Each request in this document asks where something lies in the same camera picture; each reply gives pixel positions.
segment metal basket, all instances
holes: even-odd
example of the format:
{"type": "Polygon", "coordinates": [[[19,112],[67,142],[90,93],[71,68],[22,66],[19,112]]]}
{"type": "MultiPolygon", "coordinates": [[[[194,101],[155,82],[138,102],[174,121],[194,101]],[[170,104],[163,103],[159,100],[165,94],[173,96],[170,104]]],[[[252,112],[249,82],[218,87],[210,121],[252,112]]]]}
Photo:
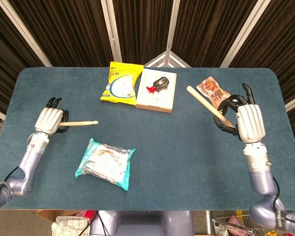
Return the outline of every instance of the metal basket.
{"type": "Polygon", "coordinates": [[[238,215],[237,218],[242,218],[243,223],[245,227],[241,227],[239,225],[228,223],[231,217],[220,217],[220,218],[212,218],[213,221],[213,227],[214,227],[214,233],[216,235],[216,226],[224,225],[227,228],[229,226],[235,227],[238,229],[245,230],[248,232],[251,236],[264,236],[267,232],[271,231],[270,229],[263,228],[259,225],[257,225],[250,217],[250,215],[238,215]]]}

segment cardboard box on floor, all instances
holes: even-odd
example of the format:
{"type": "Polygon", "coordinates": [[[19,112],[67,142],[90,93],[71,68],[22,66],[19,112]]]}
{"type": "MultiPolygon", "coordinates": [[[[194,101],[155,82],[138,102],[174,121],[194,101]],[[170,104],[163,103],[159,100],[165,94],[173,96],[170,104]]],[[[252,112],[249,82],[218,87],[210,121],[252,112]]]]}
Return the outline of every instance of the cardboard box on floor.
{"type": "Polygon", "coordinates": [[[37,210],[37,214],[51,222],[56,221],[57,216],[70,216],[79,212],[79,210],[37,210]]]}

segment robotic arm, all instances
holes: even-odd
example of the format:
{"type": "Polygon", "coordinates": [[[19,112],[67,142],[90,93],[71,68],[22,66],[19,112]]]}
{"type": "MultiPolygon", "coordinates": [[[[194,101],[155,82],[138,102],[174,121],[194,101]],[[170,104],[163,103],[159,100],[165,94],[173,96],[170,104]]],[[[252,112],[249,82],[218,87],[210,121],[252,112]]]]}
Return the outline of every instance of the robotic arm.
{"type": "Polygon", "coordinates": [[[57,109],[60,101],[61,98],[56,99],[55,97],[48,101],[35,124],[36,133],[31,134],[28,138],[25,154],[18,166],[18,169],[23,172],[25,177],[10,176],[13,173],[11,172],[0,183],[0,209],[9,204],[12,196],[25,197],[31,193],[37,165],[49,143],[48,136],[56,132],[63,133],[68,129],[68,126],[64,126],[62,129],[59,128],[59,123],[68,121],[69,117],[67,110],[57,109]]]}
{"type": "Polygon", "coordinates": [[[261,226],[295,235],[295,212],[285,212],[284,205],[278,198],[279,187],[271,172],[272,164],[265,145],[261,143],[266,132],[260,108],[255,104],[250,87],[247,84],[242,86],[246,91],[247,100],[241,95],[232,95],[219,106],[222,115],[226,114],[228,108],[235,111],[237,127],[224,125],[216,116],[214,122],[218,128],[239,136],[245,143],[243,152],[252,189],[264,197],[250,207],[252,219],[261,226]]]}

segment wooden stick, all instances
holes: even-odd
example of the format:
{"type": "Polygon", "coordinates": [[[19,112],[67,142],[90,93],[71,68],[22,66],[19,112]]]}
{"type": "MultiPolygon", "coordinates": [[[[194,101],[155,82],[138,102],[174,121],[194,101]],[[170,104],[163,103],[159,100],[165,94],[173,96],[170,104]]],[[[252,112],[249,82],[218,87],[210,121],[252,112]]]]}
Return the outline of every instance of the wooden stick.
{"type": "Polygon", "coordinates": [[[98,124],[98,121],[76,121],[76,122],[60,122],[59,126],[80,126],[98,124]]]}
{"type": "Polygon", "coordinates": [[[212,112],[215,116],[217,116],[225,125],[234,128],[233,124],[225,118],[221,113],[219,113],[215,107],[213,107],[208,101],[205,100],[197,91],[193,89],[193,87],[188,86],[187,91],[194,96],[199,102],[201,102],[210,112],[212,112]]]}

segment blue table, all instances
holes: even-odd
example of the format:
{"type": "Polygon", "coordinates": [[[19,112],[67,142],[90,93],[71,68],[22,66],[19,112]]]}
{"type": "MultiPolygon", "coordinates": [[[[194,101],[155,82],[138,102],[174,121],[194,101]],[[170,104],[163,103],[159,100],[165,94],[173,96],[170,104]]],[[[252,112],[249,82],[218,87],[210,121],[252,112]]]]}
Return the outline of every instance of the blue table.
{"type": "MultiPolygon", "coordinates": [[[[260,196],[251,189],[244,143],[220,131],[212,114],[187,91],[208,76],[231,94],[247,83],[263,113],[263,142],[273,163],[280,198],[295,209],[295,140],[275,74],[265,68],[160,68],[177,73],[173,112],[100,101],[108,68],[37,67],[17,80],[0,136],[0,181],[17,166],[28,136],[49,98],[69,120],[98,120],[50,137],[35,175],[33,192],[14,197],[10,209],[223,210],[248,209],[260,196]],[[120,187],[91,175],[74,177],[90,138],[136,148],[130,184],[120,187]]],[[[228,118],[235,123],[235,115],[228,118]]]]}

